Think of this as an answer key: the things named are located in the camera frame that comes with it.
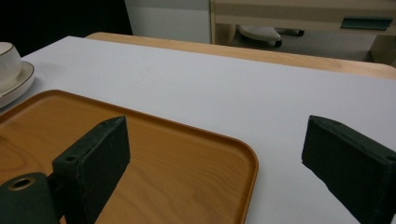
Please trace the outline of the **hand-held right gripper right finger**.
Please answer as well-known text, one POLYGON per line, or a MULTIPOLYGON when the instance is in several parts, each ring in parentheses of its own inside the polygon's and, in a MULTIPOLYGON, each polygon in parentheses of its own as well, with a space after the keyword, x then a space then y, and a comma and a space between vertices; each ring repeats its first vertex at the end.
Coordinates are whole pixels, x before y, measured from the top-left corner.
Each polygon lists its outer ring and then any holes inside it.
POLYGON ((302 163, 360 224, 390 224, 396 216, 395 151, 339 121, 311 116, 302 163))

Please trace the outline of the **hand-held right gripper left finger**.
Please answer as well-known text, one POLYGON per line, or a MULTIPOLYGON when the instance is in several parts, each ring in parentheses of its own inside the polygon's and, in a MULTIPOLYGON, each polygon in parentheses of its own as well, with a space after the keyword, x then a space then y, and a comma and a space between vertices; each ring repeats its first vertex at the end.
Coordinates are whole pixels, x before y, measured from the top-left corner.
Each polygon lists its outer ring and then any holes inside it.
POLYGON ((124 116, 85 133, 53 162, 51 183, 67 224, 94 224, 130 162, 124 116))

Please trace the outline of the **wooden tray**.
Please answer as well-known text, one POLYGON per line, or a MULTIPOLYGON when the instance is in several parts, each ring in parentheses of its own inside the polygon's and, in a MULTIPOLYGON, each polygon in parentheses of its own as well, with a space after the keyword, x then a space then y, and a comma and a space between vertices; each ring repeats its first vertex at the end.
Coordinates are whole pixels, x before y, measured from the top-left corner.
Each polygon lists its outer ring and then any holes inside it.
POLYGON ((64 91, 0 112, 0 184, 51 171, 99 122, 127 120, 131 161, 96 224, 244 224, 259 164, 245 143, 64 91))

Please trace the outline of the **white saucer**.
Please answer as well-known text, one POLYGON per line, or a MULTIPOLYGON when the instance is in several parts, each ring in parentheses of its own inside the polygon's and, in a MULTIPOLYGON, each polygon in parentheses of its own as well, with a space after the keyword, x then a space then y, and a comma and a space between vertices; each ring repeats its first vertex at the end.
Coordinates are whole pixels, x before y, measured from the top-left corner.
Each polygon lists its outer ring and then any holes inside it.
POLYGON ((35 80, 35 68, 31 63, 21 62, 21 73, 17 76, 15 84, 9 89, 0 92, 0 108, 11 104, 21 97, 35 80))

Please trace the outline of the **white cup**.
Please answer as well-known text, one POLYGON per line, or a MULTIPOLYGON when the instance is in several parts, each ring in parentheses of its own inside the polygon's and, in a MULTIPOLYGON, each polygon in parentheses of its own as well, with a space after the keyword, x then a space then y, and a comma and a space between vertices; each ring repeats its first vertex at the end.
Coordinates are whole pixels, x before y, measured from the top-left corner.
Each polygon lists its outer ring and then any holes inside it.
POLYGON ((9 42, 0 42, 0 91, 10 89, 21 72, 21 56, 9 42))

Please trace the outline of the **beige cabinet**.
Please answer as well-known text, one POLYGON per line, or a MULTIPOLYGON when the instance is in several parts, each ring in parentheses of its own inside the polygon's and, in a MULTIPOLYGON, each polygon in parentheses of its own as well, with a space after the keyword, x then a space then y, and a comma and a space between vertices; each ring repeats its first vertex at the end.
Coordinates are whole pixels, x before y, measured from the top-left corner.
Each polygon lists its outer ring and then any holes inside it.
POLYGON ((373 60, 396 67, 396 0, 210 0, 211 41, 221 25, 374 35, 373 60), (386 31, 341 29, 344 17, 392 17, 386 31))

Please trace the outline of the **white chair base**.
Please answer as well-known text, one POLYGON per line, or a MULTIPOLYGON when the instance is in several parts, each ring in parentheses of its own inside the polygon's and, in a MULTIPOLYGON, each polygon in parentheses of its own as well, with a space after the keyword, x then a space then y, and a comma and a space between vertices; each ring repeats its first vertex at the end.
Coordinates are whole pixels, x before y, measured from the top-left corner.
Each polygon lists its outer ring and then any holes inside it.
POLYGON ((282 35, 303 36, 305 30, 239 25, 237 33, 237 37, 243 41, 273 44, 279 48, 283 44, 282 35))

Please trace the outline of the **white cabinet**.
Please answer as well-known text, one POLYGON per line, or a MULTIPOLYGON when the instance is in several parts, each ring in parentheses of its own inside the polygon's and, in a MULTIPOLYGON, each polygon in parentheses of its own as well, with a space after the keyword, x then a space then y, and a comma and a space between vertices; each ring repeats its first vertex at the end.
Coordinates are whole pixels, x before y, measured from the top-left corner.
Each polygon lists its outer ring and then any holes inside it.
POLYGON ((210 43, 209 0, 124 0, 134 35, 210 43))

